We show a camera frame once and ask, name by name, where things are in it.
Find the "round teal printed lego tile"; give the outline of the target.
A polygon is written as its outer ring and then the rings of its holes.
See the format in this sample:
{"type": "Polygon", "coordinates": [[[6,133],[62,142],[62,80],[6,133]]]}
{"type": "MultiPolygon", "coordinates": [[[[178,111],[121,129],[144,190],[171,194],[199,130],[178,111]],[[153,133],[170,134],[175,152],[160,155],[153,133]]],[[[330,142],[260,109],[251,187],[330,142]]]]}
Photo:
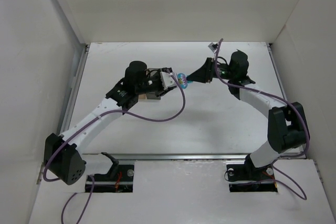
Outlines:
{"type": "Polygon", "coordinates": [[[177,77],[181,88],[186,89],[188,86],[187,76],[184,73],[179,73],[177,77]]]}

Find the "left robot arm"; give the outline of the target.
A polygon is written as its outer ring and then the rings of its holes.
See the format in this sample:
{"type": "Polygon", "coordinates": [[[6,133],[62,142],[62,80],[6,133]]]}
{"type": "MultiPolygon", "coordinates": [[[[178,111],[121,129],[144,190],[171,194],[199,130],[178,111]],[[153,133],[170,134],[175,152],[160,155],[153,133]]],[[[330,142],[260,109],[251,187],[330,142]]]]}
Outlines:
{"type": "Polygon", "coordinates": [[[83,157],[89,144],[113,121],[124,114],[134,116],[130,109],[139,96],[153,93],[162,97],[180,84],[172,68],[149,70],[146,63],[132,61],[123,78],[106,94],[103,100],[84,119],[68,130],[50,134],[45,140],[45,172],[55,175],[67,185],[76,183],[82,176],[117,173],[118,160],[108,153],[83,157]]]}

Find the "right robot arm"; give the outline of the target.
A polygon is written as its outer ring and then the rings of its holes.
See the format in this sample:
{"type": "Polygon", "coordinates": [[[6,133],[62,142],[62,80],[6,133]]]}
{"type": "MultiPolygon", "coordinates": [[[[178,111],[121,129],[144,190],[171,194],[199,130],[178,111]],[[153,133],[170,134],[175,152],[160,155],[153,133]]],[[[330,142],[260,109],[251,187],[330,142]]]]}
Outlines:
{"type": "Polygon", "coordinates": [[[287,103],[260,91],[248,76],[248,56],[237,50],[229,62],[218,63],[217,58],[207,58],[205,63],[186,77],[187,81],[210,83],[214,78],[227,80],[230,93],[268,120],[267,140],[256,151],[245,157],[243,164],[227,165],[229,182],[260,181],[268,176],[267,170],[282,154],[306,144],[309,138],[302,105],[287,103]]]}

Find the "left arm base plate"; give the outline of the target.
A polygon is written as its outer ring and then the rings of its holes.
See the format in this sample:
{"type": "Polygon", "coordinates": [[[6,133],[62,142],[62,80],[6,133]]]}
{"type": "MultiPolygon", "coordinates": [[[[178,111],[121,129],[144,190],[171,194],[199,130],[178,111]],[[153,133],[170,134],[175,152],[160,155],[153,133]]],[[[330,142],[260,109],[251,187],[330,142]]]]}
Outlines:
{"type": "Polygon", "coordinates": [[[108,174],[95,174],[94,193],[132,193],[134,163],[119,164],[116,171],[108,174]]]}

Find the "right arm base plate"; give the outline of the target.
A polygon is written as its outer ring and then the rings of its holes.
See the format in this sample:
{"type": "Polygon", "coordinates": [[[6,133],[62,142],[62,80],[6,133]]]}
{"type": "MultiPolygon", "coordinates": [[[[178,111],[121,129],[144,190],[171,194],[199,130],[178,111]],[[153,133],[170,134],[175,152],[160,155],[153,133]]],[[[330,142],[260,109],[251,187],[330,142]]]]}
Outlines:
{"type": "Polygon", "coordinates": [[[228,163],[224,178],[231,193],[278,192],[271,165],[254,169],[243,163],[228,163]]]}

